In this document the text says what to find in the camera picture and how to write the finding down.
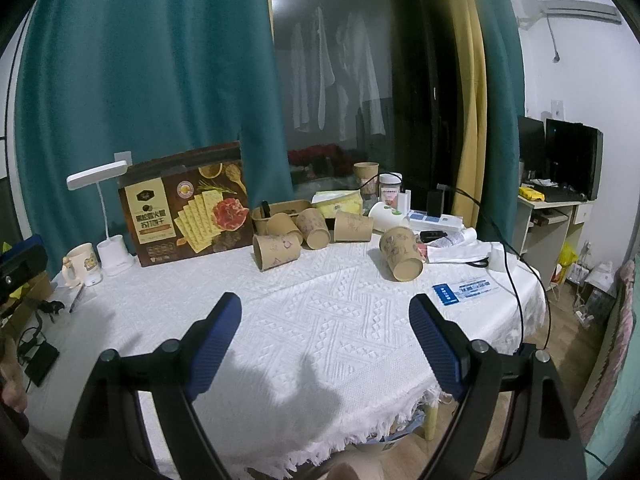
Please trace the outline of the white cartoon mug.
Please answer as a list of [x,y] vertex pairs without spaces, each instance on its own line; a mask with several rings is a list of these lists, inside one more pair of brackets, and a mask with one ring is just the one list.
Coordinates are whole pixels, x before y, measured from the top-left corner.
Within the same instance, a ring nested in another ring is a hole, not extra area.
[[70,250],[63,257],[61,273],[69,288],[99,284],[102,281],[102,271],[92,244],[81,244]]

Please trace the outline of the white desk lamp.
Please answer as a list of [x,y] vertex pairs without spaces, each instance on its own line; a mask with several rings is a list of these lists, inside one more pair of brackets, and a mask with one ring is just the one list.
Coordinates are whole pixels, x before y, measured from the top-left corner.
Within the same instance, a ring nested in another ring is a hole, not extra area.
[[126,174],[129,164],[126,160],[119,159],[108,164],[96,166],[74,174],[66,178],[66,186],[70,191],[77,191],[81,188],[94,186],[98,192],[101,214],[104,223],[104,240],[96,245],[98,256],[102,266],[102,271],[108,276],[115,276],[130,269],[134,264],[134,257],[130,254],[124,238],[111,233],[108,223],[108,213],[102,183],[111,181]]

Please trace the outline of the teal curtain right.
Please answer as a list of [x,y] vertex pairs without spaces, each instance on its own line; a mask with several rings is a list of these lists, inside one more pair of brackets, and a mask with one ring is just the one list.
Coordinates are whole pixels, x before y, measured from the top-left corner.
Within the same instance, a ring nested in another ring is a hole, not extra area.
[[518,24],[511,0],[475,0],[487,78],[487,140],[477,232],[481,240],[512,240],[518,209],[520,140],[525,80]]

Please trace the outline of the black phone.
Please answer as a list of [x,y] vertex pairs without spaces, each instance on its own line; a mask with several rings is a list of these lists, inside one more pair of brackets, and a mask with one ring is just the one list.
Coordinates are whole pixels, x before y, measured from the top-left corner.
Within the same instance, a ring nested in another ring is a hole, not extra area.
[[26,366],[25,373],[30,381],[40,387],[59,356],[60,352],[57,348],[43,341]]

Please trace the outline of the white textured tablecloth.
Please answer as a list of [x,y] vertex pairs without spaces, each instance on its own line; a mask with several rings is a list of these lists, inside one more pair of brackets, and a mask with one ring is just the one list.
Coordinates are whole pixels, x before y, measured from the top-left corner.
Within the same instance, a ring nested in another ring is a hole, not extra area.
[[252,471],[288,478],[299,466],[385,436],[440,389],[409,323],[412,297],[440,285],[486,282],[487,292],[442,306],[471,339],[510,353],[544,322],[536,278],[466,264],[430,264],[410,282],[390,273],[378,243],[305,250],[261,271],[244,247],[160,266],[133,266],[85,289],[73,310],[44,326],[60,355],[29,390],[25,444],[50,477],[62,465],[81,391],[99,354],[124,356],[180,338],[225,292],[241,299],[242,320],[210,389],[195,411],[235,479]]

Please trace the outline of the brown cracker box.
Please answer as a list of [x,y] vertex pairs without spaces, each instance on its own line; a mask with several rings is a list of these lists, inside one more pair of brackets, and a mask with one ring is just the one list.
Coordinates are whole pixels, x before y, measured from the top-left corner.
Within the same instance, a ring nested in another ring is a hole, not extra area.
[[254,236],[238,142],[131,166],[118,179],[142,266],[248,246]]

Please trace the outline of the white paper cup lying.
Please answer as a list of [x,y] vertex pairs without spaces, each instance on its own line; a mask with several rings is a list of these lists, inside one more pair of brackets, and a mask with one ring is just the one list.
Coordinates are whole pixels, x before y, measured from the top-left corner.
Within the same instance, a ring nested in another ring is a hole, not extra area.
[[384,202],[375,203],[369,210],[368,217],[373,221],[373,229],[385,233],[396,226],[409,227],[407,215]]

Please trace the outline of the brown paper cup with cartoons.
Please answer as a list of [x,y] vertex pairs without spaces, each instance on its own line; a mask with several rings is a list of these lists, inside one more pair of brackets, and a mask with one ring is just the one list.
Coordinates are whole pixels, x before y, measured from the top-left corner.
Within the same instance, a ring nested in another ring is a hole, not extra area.
[[255,235],[254,256],[258,269],[267,271],[299,258],[300,243],[295,234]]

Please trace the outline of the white lid glass jar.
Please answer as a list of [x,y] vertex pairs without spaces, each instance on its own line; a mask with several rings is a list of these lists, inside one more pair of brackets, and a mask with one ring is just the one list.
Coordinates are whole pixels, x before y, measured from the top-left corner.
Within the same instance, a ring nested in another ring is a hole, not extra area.
[[378,196],[385,205],[398,208],[401,187],[402,175],[399,172],[382,172],[378,175]]

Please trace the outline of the blue white medicine box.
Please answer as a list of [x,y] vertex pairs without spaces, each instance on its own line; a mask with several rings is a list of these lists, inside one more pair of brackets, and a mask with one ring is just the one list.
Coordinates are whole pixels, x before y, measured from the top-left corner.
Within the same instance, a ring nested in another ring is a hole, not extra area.
[[442,231],[446,233],[460,232],[465,228],[463,219],[451,214],[438,217],[429,216],[423,211],[410,210],[407,214],[409,226],[413,231]]

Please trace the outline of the yellow tissue pack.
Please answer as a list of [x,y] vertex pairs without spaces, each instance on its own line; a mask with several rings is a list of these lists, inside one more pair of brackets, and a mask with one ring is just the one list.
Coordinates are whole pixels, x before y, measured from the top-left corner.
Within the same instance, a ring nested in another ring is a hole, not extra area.
[[362,214],[362,196],[359,190],[321,191],[314,194],[311,206],[326,219],[334,219],[340,211]]

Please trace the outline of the teal curtain left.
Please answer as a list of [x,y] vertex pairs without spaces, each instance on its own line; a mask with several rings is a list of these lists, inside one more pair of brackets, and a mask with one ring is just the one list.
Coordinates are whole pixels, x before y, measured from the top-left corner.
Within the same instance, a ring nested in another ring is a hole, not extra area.
[[[74,172],[239,142],[252,205],[293,194],[268,0],[38,0],[18,69],[15,155],[26,214],[59,264],[104,237]],[[110,229],[126,230],[117,186]]]

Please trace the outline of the black computer monitor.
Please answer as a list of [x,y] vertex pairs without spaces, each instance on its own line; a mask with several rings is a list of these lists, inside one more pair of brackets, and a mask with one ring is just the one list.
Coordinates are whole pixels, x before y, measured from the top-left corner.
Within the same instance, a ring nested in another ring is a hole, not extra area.
[[596,200],[600,188],[603,133],[581,122],[546,121],[547,177],[559,188]]

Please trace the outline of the blue white leaflet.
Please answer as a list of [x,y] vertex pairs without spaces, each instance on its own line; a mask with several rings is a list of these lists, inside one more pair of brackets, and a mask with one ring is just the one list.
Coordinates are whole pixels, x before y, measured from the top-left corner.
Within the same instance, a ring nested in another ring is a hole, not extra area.
[[498,285],[487,278],[459,283],[442,283],[433,286],[438,300],[444,307],[474,301],[477,298],[491,294],[498,289]]

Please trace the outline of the upright brown paper cup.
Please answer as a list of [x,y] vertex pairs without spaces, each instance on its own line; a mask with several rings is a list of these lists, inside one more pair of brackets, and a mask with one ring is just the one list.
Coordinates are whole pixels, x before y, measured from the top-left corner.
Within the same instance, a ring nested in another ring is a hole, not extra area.
[[378,194],[378,166],[377,162],[355,162],[352,170],[359,182],[360,192],[365,196]]

